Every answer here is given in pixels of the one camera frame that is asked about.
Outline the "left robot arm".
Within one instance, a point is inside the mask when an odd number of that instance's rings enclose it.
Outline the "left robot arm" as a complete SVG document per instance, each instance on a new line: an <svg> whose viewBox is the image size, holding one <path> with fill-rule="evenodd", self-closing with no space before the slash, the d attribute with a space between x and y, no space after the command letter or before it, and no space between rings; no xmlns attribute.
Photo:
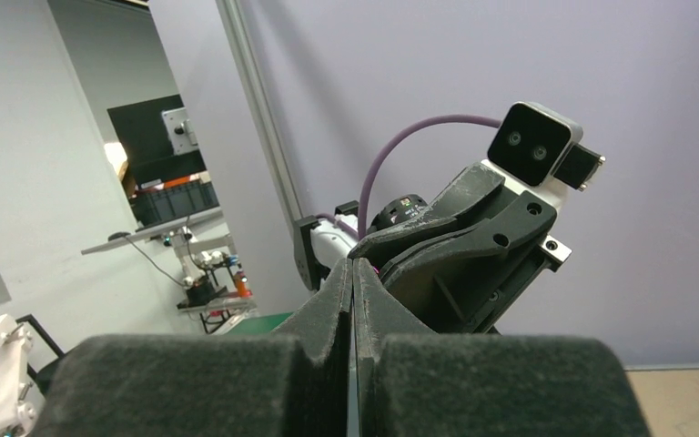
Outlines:
<svg viewBox="0 0 699 437"><path fill-rule="evenodd" d="M571 256L551 233L565 198L558 182L527 188L475 163L430 203L399 199L402 218L365 237L357 234L354 201L297 220L294 259L311 291L339 260L365 259L383 288L432 330L489 333L543 271Z"/></svg>

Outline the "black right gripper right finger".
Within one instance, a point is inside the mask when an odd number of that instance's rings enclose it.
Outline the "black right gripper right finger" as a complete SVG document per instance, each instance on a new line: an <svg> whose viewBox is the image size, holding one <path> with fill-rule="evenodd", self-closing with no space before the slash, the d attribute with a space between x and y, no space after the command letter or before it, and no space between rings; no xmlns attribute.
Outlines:
<svg viewBox="0 0 699 437"><path fill-rule="evenodd" d="M438 334L352 263L364 436L646 436L623 365L572 336Z"/></svg>

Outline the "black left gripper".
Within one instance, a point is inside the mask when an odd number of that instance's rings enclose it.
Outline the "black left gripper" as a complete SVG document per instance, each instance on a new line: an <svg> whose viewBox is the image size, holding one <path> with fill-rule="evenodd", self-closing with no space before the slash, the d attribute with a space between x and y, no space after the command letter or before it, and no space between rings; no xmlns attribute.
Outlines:
<svg viewBox="0 0 699 437"><path fill-rule="evenodd" d="M383 285L430 329L493 332L543 271L572 255L558 239L540 237L557 209L530 191L493 194L504 182L480 162L469 165L413 218L364 237L348 258L392 259Z"/></svg>

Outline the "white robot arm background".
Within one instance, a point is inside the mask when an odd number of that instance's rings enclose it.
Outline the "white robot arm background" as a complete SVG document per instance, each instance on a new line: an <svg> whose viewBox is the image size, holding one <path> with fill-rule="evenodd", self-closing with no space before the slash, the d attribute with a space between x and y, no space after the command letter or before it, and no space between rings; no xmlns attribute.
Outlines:
<svg viewBox="0 0 699 437"><path fill-rule="evenodd" d="M40 409L22 398L31 341L0 316L0 436L342 436L352 289L343 259L269 333L90 338Z"/></svg>

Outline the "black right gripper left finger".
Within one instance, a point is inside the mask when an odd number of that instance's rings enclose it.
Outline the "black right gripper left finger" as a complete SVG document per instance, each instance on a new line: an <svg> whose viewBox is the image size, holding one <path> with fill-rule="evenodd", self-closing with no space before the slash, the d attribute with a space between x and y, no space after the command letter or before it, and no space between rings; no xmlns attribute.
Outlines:
<svg viewBox="0 0 699 437"><path fill-rule="evenodd" d="M36 436L342 436L352 268L269 333L106 335L61 362Z"/></svg>

